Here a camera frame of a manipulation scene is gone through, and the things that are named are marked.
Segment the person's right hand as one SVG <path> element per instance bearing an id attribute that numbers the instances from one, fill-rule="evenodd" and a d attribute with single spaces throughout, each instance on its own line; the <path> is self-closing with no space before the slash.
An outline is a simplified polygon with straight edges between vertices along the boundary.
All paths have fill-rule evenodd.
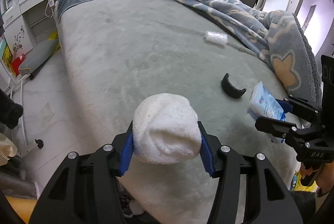
<path id="1" fill-rule="evenodd" d="M 300 167 L 302 178 L 304 178 L 306 175 L 309 176 L 316 171 L 318 170 L 313 170 L 312 168 L 307 170 L 303 163 Z M 326 163 L 315 181 L 320 189 L 318 190 L 318 196 L 324 196 L 328 194 L 334 184 L 334 163 Z"/>

